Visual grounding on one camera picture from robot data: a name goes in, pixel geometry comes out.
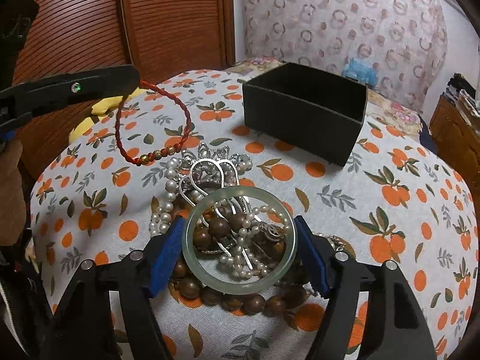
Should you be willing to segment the pale green jade bangle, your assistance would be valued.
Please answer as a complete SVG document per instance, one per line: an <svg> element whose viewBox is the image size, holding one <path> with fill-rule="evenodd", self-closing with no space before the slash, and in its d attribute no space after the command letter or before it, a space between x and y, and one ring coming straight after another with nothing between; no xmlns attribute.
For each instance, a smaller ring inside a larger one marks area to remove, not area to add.
<svg viewBox="0 0 480 360"><path fill-rule="evenodd" d="M299 238L292 215L273 194L256 187L191 187L182 239L188 268L221 293L247 295L275 285L290 269Z"/></svg>

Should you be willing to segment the silver rhinestone hair clip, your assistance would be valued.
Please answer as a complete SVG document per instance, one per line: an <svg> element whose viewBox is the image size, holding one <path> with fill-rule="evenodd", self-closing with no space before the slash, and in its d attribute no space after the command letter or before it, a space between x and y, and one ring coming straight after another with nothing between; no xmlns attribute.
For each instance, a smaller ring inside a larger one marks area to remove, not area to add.
<svg viewBox="0 0 480 360"><path fill-rule="evenodd" d="M178 192L195 207L219 189L240 185L240 178L253 168L247 154L237 154L230 147L217 150L202 144L197 153L184 150L178 170ZM248 237L258 219L247 197L227 197L212 203L194 222L193 246L203 254L217 255L219 263L233 269L237 277L250 278L258 273L259 260L248 249Z"/></svg>

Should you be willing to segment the black open jewelry box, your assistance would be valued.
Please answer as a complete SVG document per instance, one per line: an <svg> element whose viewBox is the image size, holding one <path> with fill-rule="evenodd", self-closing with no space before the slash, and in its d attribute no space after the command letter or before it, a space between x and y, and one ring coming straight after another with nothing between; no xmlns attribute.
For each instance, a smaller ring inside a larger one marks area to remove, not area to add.
<svg viewBox="0 0 480 360"><path fill-rule="evenodd" d="M244 122L345 166L363 127L365 85L297 63L284 63L242 85Z"/></svg>

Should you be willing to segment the yellow plush toy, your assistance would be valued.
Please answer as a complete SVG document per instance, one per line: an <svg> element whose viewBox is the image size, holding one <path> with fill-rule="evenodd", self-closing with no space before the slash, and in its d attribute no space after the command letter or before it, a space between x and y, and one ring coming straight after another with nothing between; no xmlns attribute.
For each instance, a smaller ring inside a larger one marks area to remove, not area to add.
<svg viewBox="0 0 480 360"><path fill-rule="evenodd" d="M134 92L128 95L121 111L121 118L128 118L138 112L137 103L133 99L137 96L146 94L146 90L136 88ZM82 137L88 138L89 144L97 143L104 137L109 137L109 128L105 125L116 118L116 112L122 101L122 96L104 98L91 107L89 115L83 119L68 136L68 143L72 145Z"/></svg>

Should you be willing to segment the orange print white cloth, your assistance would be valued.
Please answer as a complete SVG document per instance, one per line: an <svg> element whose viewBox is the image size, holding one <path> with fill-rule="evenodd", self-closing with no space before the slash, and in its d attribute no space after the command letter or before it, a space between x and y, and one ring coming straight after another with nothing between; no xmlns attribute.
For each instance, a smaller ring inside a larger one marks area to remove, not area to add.
<svg viewBox="0 0 480 360"><path fill-rule="evenodd" d="M286 256L289 219L360 263L404 274L447 359L464 339L479 276L478 226L461 174L370 104L344 166L243 121L243 77L192 71L165 95L137 90L120 112L80 128L40 174L31 219L46 299L58 306L83 261L115 263L177 216L229 186L264 189L272 204L234 194L205 207L192 249L220 281L270 277Z"/></svg>

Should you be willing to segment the brown louvered wardrobe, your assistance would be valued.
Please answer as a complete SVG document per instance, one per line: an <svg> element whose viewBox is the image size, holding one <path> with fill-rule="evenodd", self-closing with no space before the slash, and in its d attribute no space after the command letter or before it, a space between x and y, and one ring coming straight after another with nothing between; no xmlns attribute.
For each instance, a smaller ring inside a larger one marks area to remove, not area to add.
<svg viewBox="0 0 480 360"><path fill-rule="evenodd" d="M151 83L235 61L233 0L35 0L17 84L132 64Z"/></svg>

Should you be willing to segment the wooden sideboard cabinet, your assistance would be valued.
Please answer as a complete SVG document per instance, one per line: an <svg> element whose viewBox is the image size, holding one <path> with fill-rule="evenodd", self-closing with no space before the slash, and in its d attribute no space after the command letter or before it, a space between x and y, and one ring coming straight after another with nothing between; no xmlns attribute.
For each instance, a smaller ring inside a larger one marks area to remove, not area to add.
<svg viewBox="0 0 480 360"><path fill-rule="evenodd" d="M460 174L479 213L479 137L444 94L431 117L430 130L439 157Z"/></svg>

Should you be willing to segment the blue plastic bag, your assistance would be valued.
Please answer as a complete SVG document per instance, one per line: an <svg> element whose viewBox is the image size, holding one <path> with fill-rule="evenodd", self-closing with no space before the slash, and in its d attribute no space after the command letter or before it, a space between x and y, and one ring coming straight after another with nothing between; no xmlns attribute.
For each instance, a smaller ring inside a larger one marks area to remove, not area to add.
<svg viewBox="0 0 480 360"><path fill-rule="evenodd" d="M355 80L369 88L374 88L378 83L377 71L373 67L357 61L355 58L351 58L344 67L342 76Z"/></svg>

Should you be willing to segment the stack of folded clothes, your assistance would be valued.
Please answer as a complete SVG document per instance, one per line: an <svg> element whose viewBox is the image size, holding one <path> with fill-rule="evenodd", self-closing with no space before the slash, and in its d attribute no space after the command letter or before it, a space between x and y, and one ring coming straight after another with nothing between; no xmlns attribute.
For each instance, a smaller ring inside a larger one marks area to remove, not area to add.
<svg viewBox="0 0 480 360"><path fill-rule="evenodd" d="M446 94L456 104L464 108L474 118L479 118L479 100L476 98L476 90L460 73L454 73L448 81Z"/></svg>

